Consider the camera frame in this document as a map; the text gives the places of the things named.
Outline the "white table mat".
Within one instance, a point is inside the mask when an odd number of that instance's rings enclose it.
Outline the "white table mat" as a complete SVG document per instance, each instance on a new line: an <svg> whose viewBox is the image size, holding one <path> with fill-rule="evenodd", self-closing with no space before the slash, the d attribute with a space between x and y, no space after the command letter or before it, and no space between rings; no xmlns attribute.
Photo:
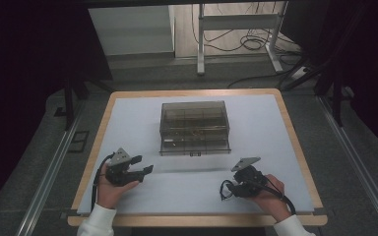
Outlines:
<svg viewBox="0 0 378 236"><path fill-rule="evenodd" d="M251 202L232 197L223 201L221 182L230 180L230 169L243 157L258 156L255 168L273 174L285 184L285 194L298 213L314 206L286 130L276 97L272 94L227 95L230 152L160 155L161 106L169 102L217 101L216 96L115 98L102 133L97 160L119 148L143 160L133 170L152 166L153 172L118 204L124 214L254 213Z"/></svg>

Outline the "white metal desk frame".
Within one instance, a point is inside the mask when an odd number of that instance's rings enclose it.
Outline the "white metal desk frame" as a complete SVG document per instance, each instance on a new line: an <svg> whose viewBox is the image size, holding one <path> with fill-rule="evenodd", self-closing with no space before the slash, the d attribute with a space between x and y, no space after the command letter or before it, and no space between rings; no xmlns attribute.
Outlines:
<svg viewBox="0 0 378 236"><path fill-rule="evenodd" d="M276 56L275 45L283 24L287 1L276 13L244 14L244 15L206 15L203 4L199 5L198 14L198 51L197 74L205 74L204 32L211 30L269 30L270 39L265 43L265 49L272 62L274 70L281 72L283 67Z"/></svg>

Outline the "white panel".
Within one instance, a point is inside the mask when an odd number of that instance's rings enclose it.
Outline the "white panel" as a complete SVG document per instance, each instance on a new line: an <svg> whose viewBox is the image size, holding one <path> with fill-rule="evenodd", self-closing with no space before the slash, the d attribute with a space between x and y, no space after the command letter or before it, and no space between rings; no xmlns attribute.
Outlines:
<svg viewBox="0 0 378 236"><path fill-rule="evenodd" d="M106 56L174 51L171 6L94 8L89 14Z"/></svg>

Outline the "smoky clear drawer box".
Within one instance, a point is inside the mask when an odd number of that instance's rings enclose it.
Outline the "smoky clear drawer box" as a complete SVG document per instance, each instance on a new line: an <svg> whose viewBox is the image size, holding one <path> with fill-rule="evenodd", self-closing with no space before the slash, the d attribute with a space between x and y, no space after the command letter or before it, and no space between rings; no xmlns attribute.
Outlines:
<svg viewBox="0 0 378 236"><path fill-rule="evenodd" d="M161 155L230 153L225 102L164 103L160 113Z"/></svg>

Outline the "dark curtain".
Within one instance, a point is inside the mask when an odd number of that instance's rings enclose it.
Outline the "dark curtain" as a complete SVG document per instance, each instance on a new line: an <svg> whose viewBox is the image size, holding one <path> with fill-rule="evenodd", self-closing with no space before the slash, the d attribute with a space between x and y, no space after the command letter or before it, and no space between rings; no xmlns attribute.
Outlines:
<svg viewBox="0 0 378 236"><path fill-rule="evenodd" d="M89 10L66 0L0 0L0 190L68 79L107 79Z"/></svg>
<svg viewBox="0 0 378 236"><path fill-rule="evenodd" d="M290 0L282 34L326 66L315 92L351 89L351 107L378 138L378 0Z"/></svg>

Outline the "person's right hand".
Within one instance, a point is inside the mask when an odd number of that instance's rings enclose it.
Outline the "person's right hand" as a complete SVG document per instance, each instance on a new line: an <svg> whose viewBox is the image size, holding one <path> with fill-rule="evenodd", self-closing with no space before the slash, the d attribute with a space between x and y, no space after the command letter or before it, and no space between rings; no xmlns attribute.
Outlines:
<svg viewBox="0 0 378 236"><path fill-rule="evenodd" d="M284 183L282 181L272 174L267 174L266 177L268 179L267 187L273 190L279 190L282 194L284 193ZM291 216L287 204L267 191L263 191L258 196L252 198L252 201L257 204L264 213L271 215L276 222L282 222Z"/></svg>

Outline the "black metal stand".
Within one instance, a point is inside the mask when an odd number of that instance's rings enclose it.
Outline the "black metal stand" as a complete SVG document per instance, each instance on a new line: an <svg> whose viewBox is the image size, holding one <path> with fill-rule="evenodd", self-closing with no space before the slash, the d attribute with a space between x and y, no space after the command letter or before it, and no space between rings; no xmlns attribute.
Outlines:
<svg viewBox="0 0 378 236"><path fill-rule="evenodd" d="M285 75L277 83L276 88L280 91L288 91L304 84L320 75L316 85L314 86L314 93L317 96L325 95L329 89L332 90L331 98L331 114L335 122L342 127L343 121L341 116L341 105L344 100L343 96L343 76L342 70L340 69L339 59L332 57L327 59L322 64L314 67L304 76L299 77L293 82L284 86L284 81L291 78L294 73L296 73L300 67L304 66L309 61L308 56L302 56L291 69L285 72Z"/></svg>
<svg viewBox="0 0 378 236"><path fill-rule="evenodd" d="M90 96L90 91L88 90L86 86L86 82L90 82L91 84L109 93L115 92L114 88L86 74L80 73L78 76L68 76L65 79L65 87L64 87L65 116L66 116L65 130L69 130L73 126L73 122L75 119L74 106L73 106L73 94L75 94L79 100L86 100Z"/></svg>

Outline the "person's left hand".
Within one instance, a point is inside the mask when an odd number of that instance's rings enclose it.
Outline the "person's left hand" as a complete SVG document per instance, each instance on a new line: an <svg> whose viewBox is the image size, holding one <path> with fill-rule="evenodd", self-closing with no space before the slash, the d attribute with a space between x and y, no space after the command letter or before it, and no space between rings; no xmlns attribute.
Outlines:
<svg viewBox="0 0 378 236"><path fill-rule="evenodd" d="M98 175L96 203L104 208L115 209L121 197L139 185L139 181L128 183L122 187L115 187L105 177L107 165L104 164Z"/></svg>

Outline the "aluminium floor rail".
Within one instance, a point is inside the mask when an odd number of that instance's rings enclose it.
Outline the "aluminium floor rail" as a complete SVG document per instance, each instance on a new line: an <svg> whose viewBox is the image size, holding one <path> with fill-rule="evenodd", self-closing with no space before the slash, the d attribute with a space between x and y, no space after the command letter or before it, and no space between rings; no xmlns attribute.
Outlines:
<svg viewBox="0 0 378 236"><path fill-rule="evenodd" d="M376 212L378 213L378 186L369 173L368 169L364 165L359 153L352 144L346 130L335 120L333 115L333 109L330 106L329 101L326 97L317 96L316 100L322 106L322 110L330 124L335 136L340 142L346 157L352 166L357 178L359 179L362 187L364 188L367 196L369 197L371 203L373 204Z"/></svg>
<svg viewBox="0 0 378 236"><path fill-rule="evenodd" d="M73 136L77 130L78 124L82 118L82 113L86 103L79 101L74 110L75 118L72 125L63 133L62 140L60 141L56 152L53 154L44 175L33 195L31 203L19 225L15 236L32 236L35 226L39 220L43 207L51 192L52 186L55 182L57 174L64 161L68 147L73 140Z"/></svg>

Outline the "white power strip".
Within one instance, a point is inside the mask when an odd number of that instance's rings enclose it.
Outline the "white power strip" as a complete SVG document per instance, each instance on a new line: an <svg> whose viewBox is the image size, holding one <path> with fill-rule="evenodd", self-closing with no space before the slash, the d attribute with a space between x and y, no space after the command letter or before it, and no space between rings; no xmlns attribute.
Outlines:
<svg viewBox="0 0 378 236"><path fill-rule="evenodd" d="M309 71L310 69L308 67L300 67L295 73L291 75L291 78L293 80L297 80L306 75Z"/></svg>

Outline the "black floor bracket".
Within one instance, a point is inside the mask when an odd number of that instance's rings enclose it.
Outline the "black floor bracket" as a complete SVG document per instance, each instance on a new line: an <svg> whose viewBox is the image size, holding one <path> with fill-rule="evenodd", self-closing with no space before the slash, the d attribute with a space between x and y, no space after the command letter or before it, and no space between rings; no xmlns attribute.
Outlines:
<svg viewBox="0 0 378 236"><path fill-rule="evenodd" d="M83 152L85 150L89 134L89 131L77 131L71 140L68 151L70 153Z"/></svg>

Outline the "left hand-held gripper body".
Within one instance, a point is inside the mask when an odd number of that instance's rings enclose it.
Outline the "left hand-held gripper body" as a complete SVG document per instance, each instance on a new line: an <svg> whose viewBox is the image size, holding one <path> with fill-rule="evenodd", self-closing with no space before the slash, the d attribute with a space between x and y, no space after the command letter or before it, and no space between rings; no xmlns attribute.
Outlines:
<svg viewBox="0 0 378 236"><path fill-rule="evenodd" d="M131 162L132 157L121 147L110 158L105 170L105 178L116 187L134 182L136 177L128 172Z"/></svg>

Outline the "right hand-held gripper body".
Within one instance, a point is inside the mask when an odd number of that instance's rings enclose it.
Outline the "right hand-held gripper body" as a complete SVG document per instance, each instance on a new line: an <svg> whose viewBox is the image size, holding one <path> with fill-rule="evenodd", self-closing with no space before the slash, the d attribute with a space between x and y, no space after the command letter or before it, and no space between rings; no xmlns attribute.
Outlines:
<svg viewBox="0 0 378 236"><path fill-rule="evenodd" d="M231 168L235 185L241 186L240 190L247 193L247 198L257 196L267 184L262 172L253 166L259 160L260 157L243 157Z"/></svg>

